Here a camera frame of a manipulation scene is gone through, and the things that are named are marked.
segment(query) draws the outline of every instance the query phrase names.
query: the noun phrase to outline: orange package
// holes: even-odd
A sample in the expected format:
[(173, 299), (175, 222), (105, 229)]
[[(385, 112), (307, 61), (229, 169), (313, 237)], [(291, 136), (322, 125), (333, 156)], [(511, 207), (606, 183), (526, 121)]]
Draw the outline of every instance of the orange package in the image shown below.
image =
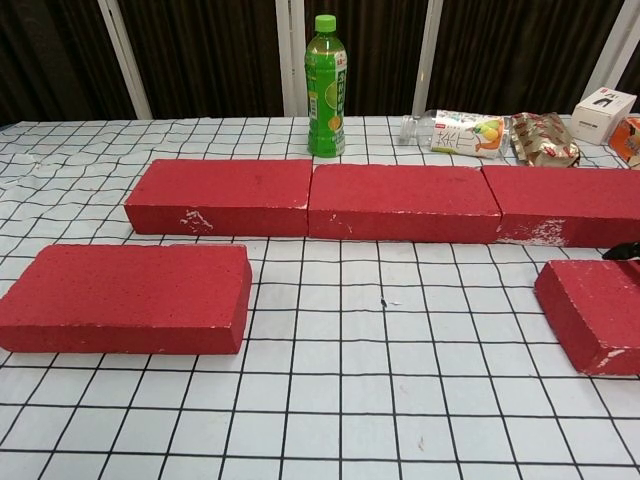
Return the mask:
[(622, 119), (609, 139), (609, 146), (630, 168), (640, 169), (640, 118)]

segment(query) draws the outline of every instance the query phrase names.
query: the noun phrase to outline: bottle label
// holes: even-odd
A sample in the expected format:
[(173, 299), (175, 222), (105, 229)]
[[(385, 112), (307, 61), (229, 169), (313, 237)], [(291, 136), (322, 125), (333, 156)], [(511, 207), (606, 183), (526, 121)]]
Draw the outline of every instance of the bottle label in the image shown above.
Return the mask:
[(504, 127), (504, 118), (501, 116), (438, 110), (431, 136), (431, 150), (495, 158), (500, 152)]
[(305, 57), (309, 97), (309, 149), (314, 155), (334, 157), (344, 152), (344, 101), (347, 53)]

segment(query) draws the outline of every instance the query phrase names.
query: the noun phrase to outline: green bottle cap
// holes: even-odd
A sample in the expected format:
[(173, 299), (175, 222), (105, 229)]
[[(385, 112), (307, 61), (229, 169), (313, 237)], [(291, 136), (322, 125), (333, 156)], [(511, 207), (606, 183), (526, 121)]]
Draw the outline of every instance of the green bottle cap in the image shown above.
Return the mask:
[(316, 32), (330, 33), (336, 31), (335, 15), (317, 15), (316, 16)]

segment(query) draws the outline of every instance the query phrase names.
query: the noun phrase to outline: red brick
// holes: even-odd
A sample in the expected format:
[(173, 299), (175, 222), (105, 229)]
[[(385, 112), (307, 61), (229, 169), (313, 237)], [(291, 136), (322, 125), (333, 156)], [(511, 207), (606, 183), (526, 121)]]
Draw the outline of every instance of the red brick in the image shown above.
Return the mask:
[(640, 171), (482, 170), (503, 214), (498, 242), (611, 247), (640, 239)]
[(307, 234), (311, 160), (156, 160), (125, 203), (141, 234)]
[(491, 191), (472, 168), (343, 164), (313, 174), (312, 237), (491, 243), (499, 222)]
[(236, 353), (250, 288), (251, 267), (240, 245), (53, 245), (0, 300), (0, 346)]
[(638, 262), (551, 261), (535, 293), (576, 370), (640, 374)]

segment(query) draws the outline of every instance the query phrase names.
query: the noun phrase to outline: product box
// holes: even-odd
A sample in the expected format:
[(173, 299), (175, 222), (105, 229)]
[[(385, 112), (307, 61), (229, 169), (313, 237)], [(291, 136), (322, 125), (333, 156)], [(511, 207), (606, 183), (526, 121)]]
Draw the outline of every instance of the product box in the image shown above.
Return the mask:
[(609, 146), (631, 168), (640, 168), (640, 117), (622, 119), (609, 139)]
[(575, 138), (600, 145), (629, 114), (635, 101), (635, 95), (600, 88), (576, 105), (571, 115), (571, 133)]

